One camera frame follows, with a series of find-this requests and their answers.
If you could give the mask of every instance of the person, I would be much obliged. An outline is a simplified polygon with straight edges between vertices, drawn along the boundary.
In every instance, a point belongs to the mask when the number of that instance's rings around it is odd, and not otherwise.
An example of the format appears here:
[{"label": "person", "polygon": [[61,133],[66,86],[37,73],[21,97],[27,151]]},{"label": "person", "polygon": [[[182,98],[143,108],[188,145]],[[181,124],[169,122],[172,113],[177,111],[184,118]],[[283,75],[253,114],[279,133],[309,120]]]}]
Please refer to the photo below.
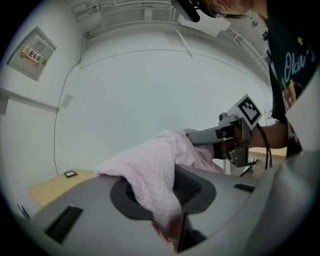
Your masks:
[{"label": "person", "polygon": [[[238,18],[249,11],[259,14],[267,31],[269,65],[273,95],[272,117],[274,125],[263,127],[271,149],[287,147],[287,157],[299,153],[299,139],[286,119],[286,111],[304,91],[319,63],[319,36],[317,7],[311,1],[276,0],[201,0],[212,17]],[[235,128],[235,142],[242,132]],[[266,147],[260,131],[255,127],[249,148]]]}]

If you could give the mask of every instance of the person's arm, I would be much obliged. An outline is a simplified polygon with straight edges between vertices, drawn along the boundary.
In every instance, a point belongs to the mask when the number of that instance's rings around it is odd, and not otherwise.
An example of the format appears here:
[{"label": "person's arm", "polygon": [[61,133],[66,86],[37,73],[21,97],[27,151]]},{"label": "person's arm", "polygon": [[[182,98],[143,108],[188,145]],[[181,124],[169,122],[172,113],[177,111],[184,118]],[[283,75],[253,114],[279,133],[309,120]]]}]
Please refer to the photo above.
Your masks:
[{"label": "person's arm", "polygon": [[[273,125],[262,127],[262,129],[271,149],[282,149],[287,146],[288,128],[285,124],[277,122]],[[252,131],[252,141],[249,145],[249,148],[254,147],[266,147],[265,141],[257,127]]]}]

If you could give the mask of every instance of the electrical panel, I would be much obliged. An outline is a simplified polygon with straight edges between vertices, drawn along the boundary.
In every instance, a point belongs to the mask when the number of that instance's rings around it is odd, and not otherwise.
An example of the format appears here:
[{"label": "electrical panel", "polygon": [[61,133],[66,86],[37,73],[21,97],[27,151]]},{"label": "electrical panel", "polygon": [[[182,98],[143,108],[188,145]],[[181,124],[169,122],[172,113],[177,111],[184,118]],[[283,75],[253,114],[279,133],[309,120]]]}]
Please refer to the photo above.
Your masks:
[{"label": "electrical panel", "polygon": [[38,81],[56,48],[36,27],[15,49],[7,64],[25,76]]}]

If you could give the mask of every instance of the black t-shirt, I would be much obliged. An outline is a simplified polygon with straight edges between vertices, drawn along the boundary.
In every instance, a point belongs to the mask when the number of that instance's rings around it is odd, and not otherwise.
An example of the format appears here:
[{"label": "black t-shirt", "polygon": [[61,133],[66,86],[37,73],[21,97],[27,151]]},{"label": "black t-shirt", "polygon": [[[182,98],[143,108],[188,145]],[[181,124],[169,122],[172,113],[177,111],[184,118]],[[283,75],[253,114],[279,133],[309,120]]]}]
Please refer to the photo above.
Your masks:
[{"label": "black t-shirt", "polygon": [[306,88],[319,63],[319,23],[313,3],[267,1],[268,43],[275,69],[275,74],[270,70],[272,117],[288,126],[287,156],[300,152],[301,145],[287,122],[286,111]]}]

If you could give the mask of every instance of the white wall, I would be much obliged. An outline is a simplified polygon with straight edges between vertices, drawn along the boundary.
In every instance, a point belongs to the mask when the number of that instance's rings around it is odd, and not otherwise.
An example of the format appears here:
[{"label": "white wall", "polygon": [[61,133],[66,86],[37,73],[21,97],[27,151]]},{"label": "white wall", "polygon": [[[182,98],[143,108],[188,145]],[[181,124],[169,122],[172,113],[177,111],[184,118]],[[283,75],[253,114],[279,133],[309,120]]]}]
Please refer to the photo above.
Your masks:
[{"label": "white wall", "polygon": [[[57,49],[39,81],[34,81],[6,62],[37,26]],[[39,205],[29,195],[28,187],[57,175],[53,158],[55,112],[42,104],[57,107],[66,75],[80,58],[81,42],[82,31],[64,1],[44,1],[17,31],[2,60],[0,87],[9,95],[24,98],[10,96],[6,110],[0,114],[1,188],[16,213],[20,212],[19,203],[33,216]]]},{"label": "white wall", "polygon": [[232,44],[182,30],[193,58],[165,25],[130,26],[88,42],[64,92],[73,99],[59,111],[66,157],[59,172],[94,170],[164,129],[214,127],[246,93],[263,112],[268,79],[254,61]]}]

